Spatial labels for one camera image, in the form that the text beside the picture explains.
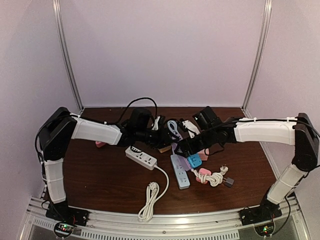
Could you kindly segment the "blue square adapter plug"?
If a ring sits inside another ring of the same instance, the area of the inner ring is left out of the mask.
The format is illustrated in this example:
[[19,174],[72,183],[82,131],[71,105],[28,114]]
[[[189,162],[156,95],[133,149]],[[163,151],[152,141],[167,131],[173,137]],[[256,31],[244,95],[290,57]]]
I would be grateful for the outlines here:
[[202,165],[202,160],[198,153],[188,156],[187,161],[192,169]]

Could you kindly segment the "small pink charger plug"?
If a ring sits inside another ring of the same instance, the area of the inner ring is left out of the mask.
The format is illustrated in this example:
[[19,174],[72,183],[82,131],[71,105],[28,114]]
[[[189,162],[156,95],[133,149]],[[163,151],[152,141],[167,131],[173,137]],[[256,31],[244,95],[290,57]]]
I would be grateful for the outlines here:
[[101,148],[101,147],[103,147],[105,144],[106,144],[105,142],[101,142],[101,141],[96,141],[96,142],[95,142],[95,145],[96,145],[97,148]]

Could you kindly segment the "small grey plug adapter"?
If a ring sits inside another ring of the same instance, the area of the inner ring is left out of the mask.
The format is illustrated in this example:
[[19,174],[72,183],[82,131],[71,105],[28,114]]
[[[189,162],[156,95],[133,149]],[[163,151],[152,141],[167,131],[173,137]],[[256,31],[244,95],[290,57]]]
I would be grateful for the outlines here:
[[231,188],[234,185],[234,183],[235,183],[235,181],[230,177],[223,179],[223,184],[228,188]]

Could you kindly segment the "blue-grey power strip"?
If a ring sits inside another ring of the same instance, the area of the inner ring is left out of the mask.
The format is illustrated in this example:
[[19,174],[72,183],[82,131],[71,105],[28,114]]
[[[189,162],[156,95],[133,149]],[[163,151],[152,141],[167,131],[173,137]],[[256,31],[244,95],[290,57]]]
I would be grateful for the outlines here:
[[176,177],[177,185],[180,190],[185,190],[190,187],[189,177],[185,171],[180,159],[176,154],[170,156],[170,161]]

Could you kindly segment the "pink cube socket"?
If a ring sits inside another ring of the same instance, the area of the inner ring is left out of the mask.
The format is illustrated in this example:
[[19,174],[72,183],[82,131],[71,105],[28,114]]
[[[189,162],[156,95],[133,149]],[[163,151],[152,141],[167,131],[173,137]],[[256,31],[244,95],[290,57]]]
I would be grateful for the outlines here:
[[207,161],[208,158],[209,158],[209,156],[208,156],[208,154],[207,154],[207,149],[203,149],[203,150],[199,151],[199,152],[198,152],[198,155],[199,155],[199,157],[200,157],[200,159],[201,159],[202,161]]

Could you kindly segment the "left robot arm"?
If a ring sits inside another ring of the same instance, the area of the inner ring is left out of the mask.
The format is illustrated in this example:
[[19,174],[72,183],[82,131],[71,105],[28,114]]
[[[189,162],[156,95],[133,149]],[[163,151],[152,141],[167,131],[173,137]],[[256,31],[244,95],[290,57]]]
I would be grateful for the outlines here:
[[52,213],[61,222],[72,218],[72,211],[63,203],[67,201],[64,188],[63,162],[72,140],[101,142],[127,148],[136,142],[151,148],[161,149],[175,141],[168,130],[163,115],[153,116],[144,107],[136,107],[124,121],[98,121],[71,113],[67,108],[58,108],[40,127],[34,148],[53,204]]

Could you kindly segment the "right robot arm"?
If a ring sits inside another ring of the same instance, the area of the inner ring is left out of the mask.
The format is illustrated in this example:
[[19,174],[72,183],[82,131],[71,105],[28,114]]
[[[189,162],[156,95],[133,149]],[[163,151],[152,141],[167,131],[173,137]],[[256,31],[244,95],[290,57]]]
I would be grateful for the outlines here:
[[209,107],[193,115],[201,132],[178,142],[175,153],[189,157],[215,144],[270,142],[294,146],[294,157],[269,188],[256,210],[259,220],[268,220],[276,206],[305,178],[319,167],[320,134],[309,116],[299,113],[287,118],[228,118],[222,121]]

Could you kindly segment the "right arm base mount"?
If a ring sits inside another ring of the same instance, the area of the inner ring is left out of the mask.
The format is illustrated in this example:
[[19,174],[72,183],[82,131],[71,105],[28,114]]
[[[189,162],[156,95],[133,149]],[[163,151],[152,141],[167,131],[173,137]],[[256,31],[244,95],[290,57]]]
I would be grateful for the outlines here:
[[246,207],[239,211],[239,217],[243,226],[271,221],[273,218],[281,216],[282,211],[280,206],[270,202],[261,203],[256,207]]

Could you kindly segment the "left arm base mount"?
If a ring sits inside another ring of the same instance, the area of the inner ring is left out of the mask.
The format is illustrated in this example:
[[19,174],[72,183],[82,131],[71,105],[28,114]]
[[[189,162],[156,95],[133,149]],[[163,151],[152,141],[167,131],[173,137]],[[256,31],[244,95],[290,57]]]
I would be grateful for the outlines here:
[[56,204],[50,204],[45,216],[69,225],[85,227],[87,225],[89,212],[84,209],[70,207],[67,202],[60,202]]

